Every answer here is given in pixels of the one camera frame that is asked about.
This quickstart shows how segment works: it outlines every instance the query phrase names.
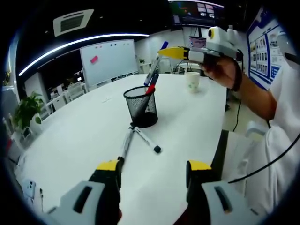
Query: ceiling light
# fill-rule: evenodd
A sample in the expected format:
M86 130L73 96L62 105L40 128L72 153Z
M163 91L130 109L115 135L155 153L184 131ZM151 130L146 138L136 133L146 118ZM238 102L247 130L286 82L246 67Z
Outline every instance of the ceiling light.
M138 36L138 37L149 37L148 34L104 34L104 35L97 35L97 36L93 36L93 37L86 37L83 39L79 39L77 41L72 41L70 43L64 44L62 46L59 46L57 48L52 49L51 51L45 53L44 55L41 55L40 57L38 57L36 60L34 60L33 62L31 62L27 67L25 67L20 73L19 76L21 76L23 73L26 72L26 70L28 70L30 67L32 67L34 64L36 64L37 62L39 62L40 60L42 60L43 58L45 58L48 55L51 55L52 53L63 49L65 47L68 47L70 45L74 45L83 41L89 41L89 40L93 40L93 39L97 39L97 38L109 38L109 37L123 37L123 36Z

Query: poster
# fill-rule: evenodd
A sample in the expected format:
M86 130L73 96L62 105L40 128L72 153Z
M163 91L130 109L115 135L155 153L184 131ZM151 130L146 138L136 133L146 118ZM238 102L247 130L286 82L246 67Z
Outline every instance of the poster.
M277 35L283 29L273 16L261 8L247 32L249 77L261 88L269 89L285 59Z

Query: white table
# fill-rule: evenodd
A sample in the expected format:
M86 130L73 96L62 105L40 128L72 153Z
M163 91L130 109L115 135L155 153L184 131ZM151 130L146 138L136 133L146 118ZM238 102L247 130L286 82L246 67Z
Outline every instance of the white table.
M121 155L131 118L124 91L145 75L109 83L70 102L43 121L44 131L26 151L23 177L44 190L44 210L88 180L104 161ZM120 225L171 225L185 210L186 162L210 164L218 145L226 89L201 77L190 94L184 75L160 75L156 85L158 122L143 131L162 147L157 155L134 134L122 173Z

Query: white cup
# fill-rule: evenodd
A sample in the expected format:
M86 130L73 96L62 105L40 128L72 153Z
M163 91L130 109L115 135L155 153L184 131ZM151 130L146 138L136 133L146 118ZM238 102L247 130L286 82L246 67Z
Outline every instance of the white cup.
M186 76L188 91L190 93L197 93L199 91L200 74L198 72L187 72L184 76Z

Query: blue marker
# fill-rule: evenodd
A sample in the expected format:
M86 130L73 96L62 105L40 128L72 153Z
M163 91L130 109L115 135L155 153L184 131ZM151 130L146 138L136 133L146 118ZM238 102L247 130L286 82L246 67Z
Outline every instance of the blue marker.
M150 82L149 86L151 86L151 85L155 86L156 82L158 81L158 77L159 77L159 74L157 72L155 72L152 76L152 79L151 79L151 82Z
M161 46L161 49L160 49L160 50L167 48L168 44L169 44L169 43L168 43L167 41L165 41L165 42L163 43L163 46ZM155 58L154 62L152 63L151 68L150 68L150 71L149 71L149 73L148 73L148 75L147 75L147 77L146 77L146 80L145 80L145 82L144 82L144 85L145 85L145 86L148 86L148 85L149 85L150 80L151 80L151 78L152 78L152 76L153 76L153 74L154 74L154 72L155 72L156 67L157 67L158 64L159 64L159 61L160 61L161 57L162 57L162 55L160 55L160 54L157 54L157 55L156 55L156 58Z

